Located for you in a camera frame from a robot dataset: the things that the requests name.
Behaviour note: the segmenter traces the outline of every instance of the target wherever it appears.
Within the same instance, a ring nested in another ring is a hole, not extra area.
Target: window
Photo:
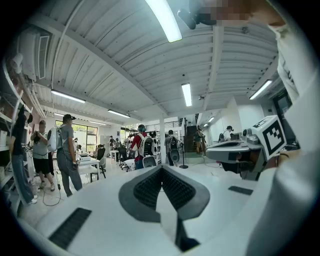
[[[61,121],[55,121],[55,127],[60,127],[62,124]],[[93,152],[96,150],[98,128],[73,123],[72,129],[73,139],[77,138],[78,145],[81,145],[81,151]]]

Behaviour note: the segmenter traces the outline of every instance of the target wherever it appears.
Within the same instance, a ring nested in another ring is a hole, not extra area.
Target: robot
[[[240,174],[243,179],[257,181],[267,162],[287,144],[277,115],[270,115],[251,128],[246,128],[241,140],[212,145],[206,156],[222,163],[226,171]]]

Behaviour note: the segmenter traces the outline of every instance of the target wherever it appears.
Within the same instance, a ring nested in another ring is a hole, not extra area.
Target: headset
[[[178,16],[183,22],[189,27],[189,29],[194,30],[196,26],[200,23],[215,26],[217,24],[216,20],[211,20],[211,14],[208,13],[208,8],[203,7],[198,0],[189,1],[189,10],[180,9],[178,11]]]

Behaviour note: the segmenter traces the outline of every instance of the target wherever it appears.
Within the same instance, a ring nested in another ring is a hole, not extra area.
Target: white backpack
[[[153,156],[155,152],[155,142],[151,137],[144,137],[141,133],[138,133],[141,140],[138,145],[134,145],[135,157],[138,154],[142,157]]]

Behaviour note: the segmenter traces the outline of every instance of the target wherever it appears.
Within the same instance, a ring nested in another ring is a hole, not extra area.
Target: ceiling
[[[225,27],[219,34],[202,24],[190,30],[176,14],[188,2],[168,0],[182,34],[169,43],[145,0],[84,1],[66,29],[53,76],[53,88],[87,99],[81,104],[50,92],[57,45],[80,0],[46,1],[28,21],[51,33],[46,76],[35,84],[40,104],[129,124],[223,109],[233,96],[246,95],[278,55],[274,33],[256,22],[248,33]],[[271,73],[278,76],[275,68]],[[184,83],[191,84],[192,107],[186,107]]]

